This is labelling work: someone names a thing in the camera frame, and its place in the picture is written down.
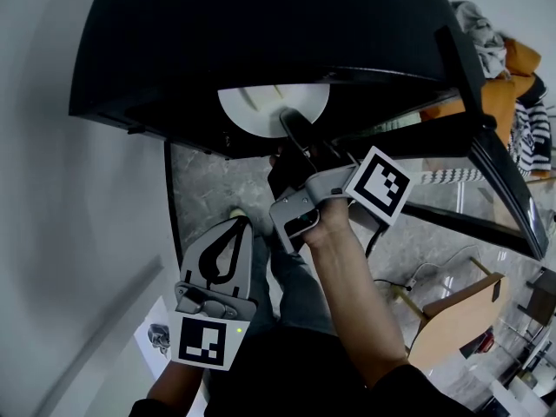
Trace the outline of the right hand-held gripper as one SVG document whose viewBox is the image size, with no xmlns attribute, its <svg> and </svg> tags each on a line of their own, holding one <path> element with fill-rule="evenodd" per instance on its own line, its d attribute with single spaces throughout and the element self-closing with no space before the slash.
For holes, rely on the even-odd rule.
<svg viewBox="0 0 556 417">
<path fill-rule="evenodd" d="M 375 236 L 395 223 L 411 192 L 411 176 L 399 164 L 376 147 L 357 162 L 296 109 L 284 109 L 279 120 L 291 144 L 268 175 L 275 198 L 269 215 L 287 252 L 318 224 L 326 200 L 349 200 L 350 219 Z"/>
</svg>

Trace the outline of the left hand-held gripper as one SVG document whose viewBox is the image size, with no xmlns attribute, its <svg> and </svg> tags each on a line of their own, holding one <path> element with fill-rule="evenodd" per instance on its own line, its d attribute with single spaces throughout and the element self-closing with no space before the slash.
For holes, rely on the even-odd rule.
<svg viewBox="0 0 556 417">
<path fill-rule="evenodd" d="M 253 247 L 251 221 L 237 218 L 215 225 L 187 248 L 182 264 L 185 282 L 176 283 L 176 306 L 169 312 L 172 361 L 222 371 L 231 368 L 257 310 L 257 302 L 248 299 Z M 225 285 L 234 276 L 234 296 L 205 289 Z"/>
</svg>

